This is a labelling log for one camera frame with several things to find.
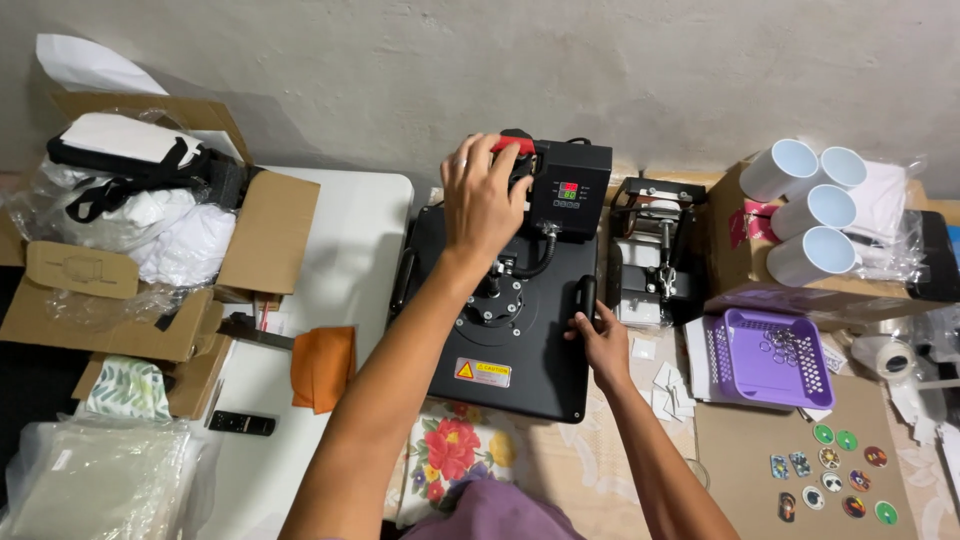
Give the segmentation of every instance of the heat press machine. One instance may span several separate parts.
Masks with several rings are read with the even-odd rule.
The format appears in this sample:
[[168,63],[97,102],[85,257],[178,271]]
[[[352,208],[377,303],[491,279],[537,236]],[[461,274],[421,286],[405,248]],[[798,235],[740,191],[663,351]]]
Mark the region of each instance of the heat press machine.
[[[467,298],[444,343],[427,394],[551,421],[579,423],[587,402],[582,342],[564,340],[577,311],[592,319],[596,230],[612,149],[579,138],[534,140],[503,132],[493,149],[517,142],[512,186],[530,174],[529,209],[513,239]],[[444,208],[418,212],[397,271],[391,312],[413,298],[444,249]]]
[[621,323],[679,326],[703,316],[706,266],[689,247],[695,207],[706,201],[707,190],[696,184],[630,177],[617,189],[605,301]]

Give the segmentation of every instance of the orange cloth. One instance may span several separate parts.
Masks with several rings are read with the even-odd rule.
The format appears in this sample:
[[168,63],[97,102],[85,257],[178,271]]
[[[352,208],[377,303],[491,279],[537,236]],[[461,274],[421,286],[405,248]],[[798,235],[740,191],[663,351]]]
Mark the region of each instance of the orange cloth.
[[354,327],[317,328],[294,340],[290,362],[293,406],[329,412],[356,371]]

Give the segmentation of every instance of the white table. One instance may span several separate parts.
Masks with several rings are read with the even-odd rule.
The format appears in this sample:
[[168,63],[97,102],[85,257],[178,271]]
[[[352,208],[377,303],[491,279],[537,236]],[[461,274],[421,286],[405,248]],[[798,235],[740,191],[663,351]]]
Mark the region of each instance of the white table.
[[[360,365],[386,326],[413,187],[397,174],[266,168],[321,185],[296,293],[280,310],[303,331],[356,325]],[[290,405],[288,352],[237,342],[221,378],[218,409],[278,420],[269,437],[224,436],[213,513],[199,537],[276,538],[329,414]]]

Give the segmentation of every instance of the concrete wall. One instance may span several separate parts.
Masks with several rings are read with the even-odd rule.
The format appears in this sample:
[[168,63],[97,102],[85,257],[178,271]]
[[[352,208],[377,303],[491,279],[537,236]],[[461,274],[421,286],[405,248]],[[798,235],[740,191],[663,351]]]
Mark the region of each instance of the concrete wall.
[[225,101],[263,163],[423,186],[505,127],[699,169],[803,135],[928,153],[928,191],[960,196],[958,27],[947,0],[0,0],[0,170],[61,125],[33,58],[56,32]]

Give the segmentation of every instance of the red flower print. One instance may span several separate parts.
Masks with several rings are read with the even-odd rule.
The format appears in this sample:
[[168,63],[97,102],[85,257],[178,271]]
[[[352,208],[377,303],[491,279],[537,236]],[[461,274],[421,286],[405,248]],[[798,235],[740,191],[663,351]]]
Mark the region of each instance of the red flower print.
[[436,431],[424,435],[423,442],[430,451],[427,456],[430,466],[443,473],[446,480],[459,480],[473,464],[473,451],[480,448],[480,438],[473,432],[473,426],[459,418],[443,418]]
[[434,503],[439,503],[444,497],[444,487],[439,480],[434,481],[426,488],[426,498]]

